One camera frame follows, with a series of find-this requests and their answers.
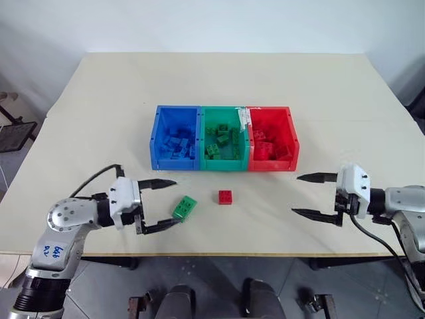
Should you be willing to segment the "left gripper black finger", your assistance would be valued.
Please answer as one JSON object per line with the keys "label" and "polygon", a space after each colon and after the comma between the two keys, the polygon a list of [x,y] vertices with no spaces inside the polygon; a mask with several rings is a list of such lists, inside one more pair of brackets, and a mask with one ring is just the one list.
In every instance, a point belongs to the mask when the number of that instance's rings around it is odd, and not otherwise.
{"label": "left gripper black finger", "polygon": [[158,221],[155,225],[144,226],[144,234],[148,235],[152,233],[162,232],[179,223],[180,223],[180,219],[176,219],[176,218]]}
{"label": "left gripper black finger", "polygon": [[139,191],[142,192],[144,189],[163,189],[176,185],[177,182],[170,179],[146,179],[138,181]]}

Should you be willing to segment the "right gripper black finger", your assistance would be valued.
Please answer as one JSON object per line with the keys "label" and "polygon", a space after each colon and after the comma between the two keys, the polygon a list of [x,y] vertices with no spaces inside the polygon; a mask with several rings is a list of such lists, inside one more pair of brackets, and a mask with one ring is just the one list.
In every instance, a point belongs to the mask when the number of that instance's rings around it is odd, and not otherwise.
{"label": "right gripper black finger", "polygon": [[308,218],[312,221],[318,221],[322,223],[329,223],[341,227],[343,225],[343,214],[337,213],[334,215],[323,214],[320,211],[313,209],[296,209],[292,208],[292,211],[298,215]]}
{"label": "right gripper black finger", "polygon": [[326,183],[326,182],[335,183],[337,181],[337,173],[324,173],[324,172],[308,173],[308,174],[297,176],[297,179],[310,182],[310,183]]}

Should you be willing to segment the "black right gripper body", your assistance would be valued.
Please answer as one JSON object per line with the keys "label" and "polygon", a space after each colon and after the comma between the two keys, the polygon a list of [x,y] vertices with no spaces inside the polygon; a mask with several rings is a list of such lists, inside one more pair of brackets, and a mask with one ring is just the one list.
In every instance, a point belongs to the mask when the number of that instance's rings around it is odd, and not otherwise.
{"label": "black right gripper body", "polygon": [[337,213],[337,218],[342,219],[343,214],[356,216],[359,213],[359,196],[353,193],[336,190],[334,211]]}

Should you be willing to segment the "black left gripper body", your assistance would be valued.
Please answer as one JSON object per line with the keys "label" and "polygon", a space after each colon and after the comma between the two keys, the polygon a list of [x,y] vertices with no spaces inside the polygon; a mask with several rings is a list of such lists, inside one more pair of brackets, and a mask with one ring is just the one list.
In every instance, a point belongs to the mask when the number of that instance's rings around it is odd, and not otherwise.
{"label": "black left gripper body", "polygon": [[144,224],[144,211],[143,203],[141,201],[141,194],[135,199],[130,207],[123,209],[121,214],[121,220],[124,226],[133,225],[135,227],[135,233],[142,235],[145,227]]}

